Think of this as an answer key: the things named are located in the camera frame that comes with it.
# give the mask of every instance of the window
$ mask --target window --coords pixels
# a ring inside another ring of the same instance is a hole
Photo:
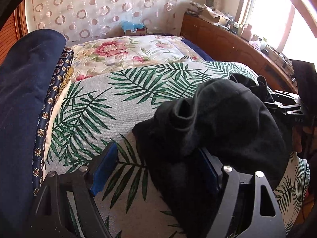
[[[314,17],[316,11],[310,10]],[[314,63],[317,68],[317,39],[290,0],[254,0],[247,23],[260,38],[289,59]]]

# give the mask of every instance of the leaf print fabric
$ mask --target leaf print fabric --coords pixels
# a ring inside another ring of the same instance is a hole
[[[203,61],[189,46],[174,36],[128,36],[107,38],[75,45],[74,75],[80,81],[96,75],[158,63]]]
[[[154,187],[131,133],[165,101],[193,96],[212,78],[242,73],[257,83],[257,74],[231,62],[165,63],[129,68],[73,83],[55,119],[47,172],[75,171],[100,154],[108,142],[118,146],[119,162],[95,201],[113,237],[185,238],[183,230]],[[285,175],[274,191],[289,230],[299,213],[306,161],[291,153]]]

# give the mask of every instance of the cream fabric edge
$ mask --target cream fabric edge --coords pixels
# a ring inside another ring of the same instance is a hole
[[[66,97],[69,87],[70,87],[71,81],[69,81],[66,85],[66,87],[64,88],[64,90],[61,92],[57,102],[55,103],[55,106],[53,108],[52,111],[52,115],[50,118],[50,122],[49,122],[49,126],[47,128],[47,134],[46,134],[46,139],[45,139],[45,151],[44,151],[44,162],[47,159],[47,155],[49,153],[49,149],[51,147],[51,139],[52,139],[52,130],[53,130],[53,124],[55,121],[56,116],[58,115],[60,109],[61,109],[61,105],[63,103],[64,98]],[[45,169],[45,164],[43,166],[43,180],[45,179],[46,176],[46,169]]]

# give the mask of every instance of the navy blue fabric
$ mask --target navy blue fabric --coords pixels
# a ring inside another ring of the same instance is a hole
[[[36,30],[15,43],[0,66],[0,216],[14,229],[22,227],[34,198],[35,133],[64,47],[62,34]]]
[[[188,45],[191,49],[193,49],[197,54],[200,55],[201,58],[203,58],[207,62],[214,62],[215,60],[212,59],[209,55],[206,54],[204,50],[202,50],[199,46],[196,46],[192,42],[190,42],[187,39],[182,39],[182,41]]]
[[[96,196],[98,192],[103,190],[107,180],[117,165],[117,159],[118,148],[116,144],[113,144],[93,175],[93,185],[90,188],[92,195]]]

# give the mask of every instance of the cable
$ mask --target cable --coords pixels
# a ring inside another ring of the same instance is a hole
[[[306,168],[305,168],[305,175],[304,175],[304,183],[303,183],[303,190],[302,190],[302,215],[303,215],[303,219],[305,221],[305,215],[304,215],[304,191],[305,191],[305,183],[306,183],[306,175],[307,175],[307,167],[308,167],[308,154],[309,154],[309,151],[310,151],[310,147],[313,143],[313,137],[314,137],[314,133],[315,133],[315,119],[316,117],[313,116],[313,124],[311,126],[311,130],[312,130],[312,134],[311,134],[311,137],[309,138],[309,143],[308,143],[308,146],[307,146],[307,153],[306,153]]]

